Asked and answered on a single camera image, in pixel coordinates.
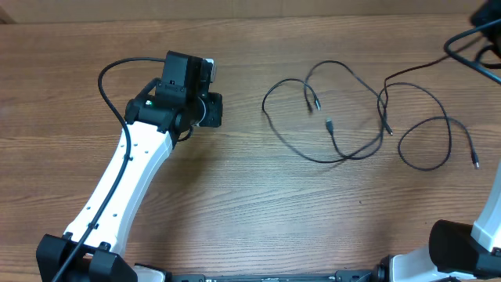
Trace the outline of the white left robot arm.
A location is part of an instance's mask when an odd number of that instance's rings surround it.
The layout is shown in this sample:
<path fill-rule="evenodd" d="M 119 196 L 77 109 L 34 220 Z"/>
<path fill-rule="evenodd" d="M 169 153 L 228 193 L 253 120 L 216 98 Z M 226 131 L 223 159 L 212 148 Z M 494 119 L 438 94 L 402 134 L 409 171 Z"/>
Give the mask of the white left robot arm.
<path fill-rule="evenodd" d="M 44 235 L 36 260 L 43 281 L 170 281 L 166 270 L 123 256 L 146 191 L 177 143 L 196 127 L 222 123 L 222 95 L 210 92 L 213 59 L 170 51 L 153 78 L 117 114 L 122 132 L 93 194 L 60 237 Z"/>

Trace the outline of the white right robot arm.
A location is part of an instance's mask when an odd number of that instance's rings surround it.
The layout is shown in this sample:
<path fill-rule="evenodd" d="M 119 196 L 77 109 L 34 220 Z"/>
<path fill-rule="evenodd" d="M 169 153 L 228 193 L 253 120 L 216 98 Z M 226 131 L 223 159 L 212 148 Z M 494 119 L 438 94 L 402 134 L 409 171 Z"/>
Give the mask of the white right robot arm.
<path fill-rule="evenodd" d="M 471 16 L 470 22 L 474 27 L 450 38 L 443 49 L 447 56 L 499 84 L 500 77 L 492 71 L 500 65 L 483 63 L 481 58 L 488 51 L 500 56 L 500 1 L 487 1 Z M 476 33 L 481 33 L 491 44 L 479 50 L 473 60 L 450 48 L 456 41 Z M 499 277 L 500 172 L 497 172 L 488 200 L 473 224 L 439 220 L 432 226 L 425 247 L 383 258 L 372 273 L 360 280 L 461 281 Z"/>

